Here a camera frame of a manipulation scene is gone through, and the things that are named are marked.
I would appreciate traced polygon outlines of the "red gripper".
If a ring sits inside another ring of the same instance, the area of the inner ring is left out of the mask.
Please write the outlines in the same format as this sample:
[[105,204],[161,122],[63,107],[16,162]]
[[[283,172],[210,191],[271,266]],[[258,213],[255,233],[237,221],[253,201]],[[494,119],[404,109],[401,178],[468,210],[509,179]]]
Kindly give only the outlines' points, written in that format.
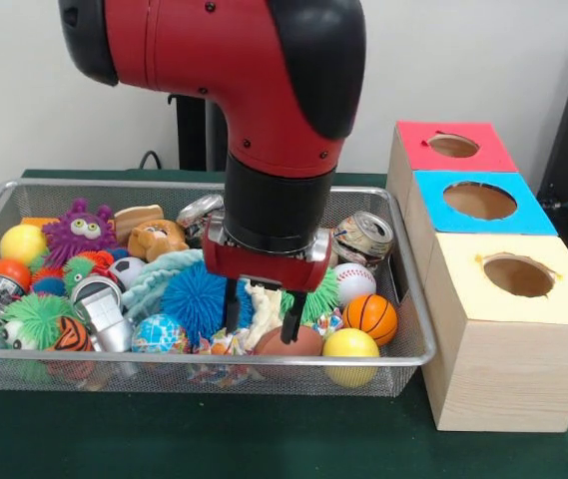
[[284,316],[281,340],[284,344],[296,342],[307,292],[319,287],[328,268],[329,230],[319,229],[308,247],[293,254],[253,251],[228,242],[229,238],[223,227],[206,227],[202,239],[208,271],[227,278],[224,298],[226,333],[232,333],[238,327],[237,279],[246,278],[292,291],[292,304]]

